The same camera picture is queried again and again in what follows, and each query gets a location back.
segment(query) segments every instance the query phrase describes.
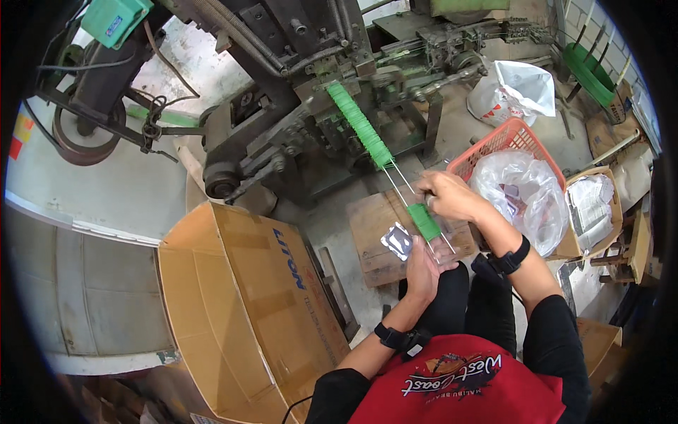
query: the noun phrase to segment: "person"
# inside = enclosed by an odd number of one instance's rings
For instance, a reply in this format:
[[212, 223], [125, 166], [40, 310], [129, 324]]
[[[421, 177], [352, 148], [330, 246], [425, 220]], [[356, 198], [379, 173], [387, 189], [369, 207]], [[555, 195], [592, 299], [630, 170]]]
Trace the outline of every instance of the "person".
[[[469, 288], [468, 270], [447, 260], [444, 244], [436, 261], [414, 236], [400, 301], [381, 324], [395, 334], [428, 332], [430, 341], [406, 353], [371, 333], [317, 380], [306, 422], [583, 422], [591, 389], [582, 345], [544, 259], [458, 176], [425, 172], [417, 185], [435, 196], [433, 212], [475, 224], [496, 258], [529, 252], [508, 275], [477, 271]], [[523, 363], [511, 286], [528, 319]]]

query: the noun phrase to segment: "right hand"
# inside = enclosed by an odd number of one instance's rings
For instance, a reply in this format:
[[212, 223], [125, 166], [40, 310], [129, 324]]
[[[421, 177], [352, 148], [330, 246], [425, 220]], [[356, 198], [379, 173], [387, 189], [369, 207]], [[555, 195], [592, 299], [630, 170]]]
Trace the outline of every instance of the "right hand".
[[464, 180], [446, 171], [424, 171], [417, 182], [421, 191], [430, 191], [433, 198], [429, 208], [440, 216], [451, 220], [476, 222], [487, 213], [488, 206], [494, 207], [480, 195], [471, 191]]

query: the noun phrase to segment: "electrical box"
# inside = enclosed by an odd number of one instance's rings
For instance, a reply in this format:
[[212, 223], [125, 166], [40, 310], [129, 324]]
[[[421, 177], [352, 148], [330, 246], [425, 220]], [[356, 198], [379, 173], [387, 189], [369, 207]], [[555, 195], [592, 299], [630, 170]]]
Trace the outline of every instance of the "electrical box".
[[81, 28], [109, 49], [118, 50], [152, 7], [151, 0], [93, 0]]

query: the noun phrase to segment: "left hand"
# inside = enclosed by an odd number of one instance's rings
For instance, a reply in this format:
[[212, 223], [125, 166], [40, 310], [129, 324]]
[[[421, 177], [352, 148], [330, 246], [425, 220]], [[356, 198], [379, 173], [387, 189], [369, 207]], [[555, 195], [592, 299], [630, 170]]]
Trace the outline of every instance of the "left hand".
[[440, 264], [433, 258], [433, 253], [422, 236], [414, 235], [412, 239], [412, 251], [407, 260], [406, 296], [412, 296], [428, 304], [433, 302], [438, 293], [440, 274], [455, 269], [459, 262], [454, 260], [456, 255], [440, 237], [431, 240], [431, 247], [436, 252]]

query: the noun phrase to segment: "orange plastic basket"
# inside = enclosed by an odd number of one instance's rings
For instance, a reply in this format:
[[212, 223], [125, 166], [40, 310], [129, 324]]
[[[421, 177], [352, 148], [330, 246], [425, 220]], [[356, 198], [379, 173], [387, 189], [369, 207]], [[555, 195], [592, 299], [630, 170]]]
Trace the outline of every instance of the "orange plastic basket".
[[470, 149], [447, 165], [447, 170], [452, 174], [459, 175], [464, 181], [468, 181], [473, 173], [473, 168], [478, 160], [490, 153], [505, 149], [519, 149], [534, 154], [539, 160], [546, 161], [556, 178], [558, 184], [565, 191], [565, 177], [558, 165], [546, 151], [537, 136], [529, 126], [520, 118], [510, 117], [502, 125], [490, 132], [485, 138], [475, 143]]

